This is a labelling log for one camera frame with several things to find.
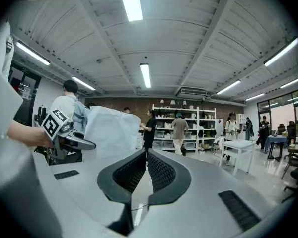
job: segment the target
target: glass door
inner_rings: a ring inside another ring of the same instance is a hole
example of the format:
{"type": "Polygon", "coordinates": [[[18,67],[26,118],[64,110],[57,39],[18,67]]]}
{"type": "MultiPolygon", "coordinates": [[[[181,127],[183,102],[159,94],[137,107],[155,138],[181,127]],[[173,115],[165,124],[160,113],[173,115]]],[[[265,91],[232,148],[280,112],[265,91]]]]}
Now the glass door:
{"type": "Polygon", "coordinates": [[[32,126],[34,100],[40,80],[41,77],[30,72],[29,69],[12,63],[9,83],[23,98],[23,102],[14,117],[14,120],[20,124],[32,126]]]}
{"type": "Polygon", "coordinates": [[[270,108],[269,108],[269,102],[260,102],[257,104],[258,106],[258,119],[259,119],[259,126],[263,121],[263,116],[266,116],[266,121],[271,124],[271,114],[270,114],[270,108]]]}

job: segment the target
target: ceiling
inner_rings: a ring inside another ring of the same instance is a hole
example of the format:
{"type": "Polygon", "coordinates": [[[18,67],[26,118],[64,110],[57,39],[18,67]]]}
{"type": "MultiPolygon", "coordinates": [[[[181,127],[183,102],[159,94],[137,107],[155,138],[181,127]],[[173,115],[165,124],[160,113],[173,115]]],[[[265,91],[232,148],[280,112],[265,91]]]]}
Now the ceiling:
{"type": "Polygon", "coordinates": [[[293,37],[295,24],[276,0],[140,0],[143,20],[129,22],[122,0],[36,0],[11,8],[11,32],[51,61],[18,47],[14,59],[62,83],[76,76],[87,96],[175,96],[181,86],[241,102],[298,77],[298,44],[263,62],[293,37]],[[151,89],[139,64],[147,56],[151,89]]]}

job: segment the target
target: door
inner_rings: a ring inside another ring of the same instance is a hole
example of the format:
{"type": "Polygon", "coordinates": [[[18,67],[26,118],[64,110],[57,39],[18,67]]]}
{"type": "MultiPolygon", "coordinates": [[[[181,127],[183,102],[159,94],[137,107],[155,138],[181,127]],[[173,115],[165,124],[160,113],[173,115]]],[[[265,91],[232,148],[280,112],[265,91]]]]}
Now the door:
{"type": "Polygon", "coordinates": [[[12,62],[9,83],[23,98],[23,103],[14,117],[14,120],[20,124],[32,126],[34,100],[40,80],[40,76],[12,62]]]}

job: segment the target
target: white plastic sheet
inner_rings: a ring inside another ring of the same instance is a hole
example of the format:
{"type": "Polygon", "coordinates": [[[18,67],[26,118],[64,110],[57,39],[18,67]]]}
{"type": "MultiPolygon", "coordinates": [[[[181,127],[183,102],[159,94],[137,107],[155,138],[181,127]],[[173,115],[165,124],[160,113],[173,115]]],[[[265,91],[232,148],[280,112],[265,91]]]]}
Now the white plastic sheet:
{"type": "Polygon", "coordinates": [[[82,151],[83,161],[120,155],[126,158],[136,150],[139,117],[105,107],[91,107],[84,139],[96,144],[82,151]]]}

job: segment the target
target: brick wall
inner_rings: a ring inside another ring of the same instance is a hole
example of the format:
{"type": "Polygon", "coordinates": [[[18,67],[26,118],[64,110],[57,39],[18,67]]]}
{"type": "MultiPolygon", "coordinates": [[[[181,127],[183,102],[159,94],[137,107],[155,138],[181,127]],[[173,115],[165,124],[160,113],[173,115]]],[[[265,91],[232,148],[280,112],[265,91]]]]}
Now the brick wall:
{"type": "MultiPolygon", "coordinates": [[[[98,106],[103,106],[111,109],[116,109],[123,111],[124,107],[129,107],[132,114],[137,115],[141,122],[146,123],[148,120],[147,110],[152,108],[154,104],[157,107],[160,107],[160,100],[157,98],[86,98],[85,104],[89,102],[94,102],[98,106]]],[[[164,106],[170,106],[171,99],[164,99],[164,106]]],[[[230,112],[235,112],[236,114],[243,114],[244,108],[239,106],[219,104],[213,102],[203,102],[201,106],[200,101],[187,101],[187,108],[189,105],[194,105],[194,108],[198,106],[200,109],[212,110],[216,108],[217,118],[223,118],[224,121],[228,118],[230,112]]]]}

